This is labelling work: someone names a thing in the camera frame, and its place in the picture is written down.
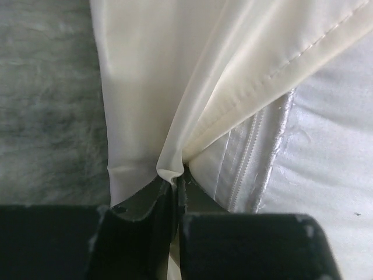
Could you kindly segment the white pillow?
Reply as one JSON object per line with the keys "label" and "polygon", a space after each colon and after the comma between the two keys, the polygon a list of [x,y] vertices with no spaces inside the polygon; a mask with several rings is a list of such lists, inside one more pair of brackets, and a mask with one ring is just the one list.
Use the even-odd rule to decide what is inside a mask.
{"label": "white pillow", "polygon": [[189,163],[231,212],[302,213],[343,279],[372,278],[372,36],[220,137]]}

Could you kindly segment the cream pillowcase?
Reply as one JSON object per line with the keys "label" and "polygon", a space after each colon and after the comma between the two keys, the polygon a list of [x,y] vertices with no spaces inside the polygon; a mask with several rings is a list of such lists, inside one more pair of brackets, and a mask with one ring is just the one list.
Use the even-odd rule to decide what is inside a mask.
{"label": "cream pillowcase", "polygon": [[91,1],[111,204],[171,182],[215,140],[372,30],[371,1]]}

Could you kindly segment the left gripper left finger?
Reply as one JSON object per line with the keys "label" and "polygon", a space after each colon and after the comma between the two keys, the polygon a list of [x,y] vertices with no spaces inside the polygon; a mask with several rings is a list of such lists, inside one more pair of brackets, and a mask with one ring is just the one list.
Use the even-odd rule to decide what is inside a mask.
{"label": "left gripper left finger", "polygon": [[105,205],[1,206],[2,279],[166,279],[175,194],[156,178]]}

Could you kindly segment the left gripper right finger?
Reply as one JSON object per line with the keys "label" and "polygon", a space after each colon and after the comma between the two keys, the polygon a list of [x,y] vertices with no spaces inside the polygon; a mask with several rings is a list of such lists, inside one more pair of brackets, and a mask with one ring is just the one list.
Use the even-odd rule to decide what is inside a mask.
{"label": "left gripper right finger", "polygon": [[183,279],[339,279],[318,222],[298,213],[231,213],[189,170],[177,180]]}

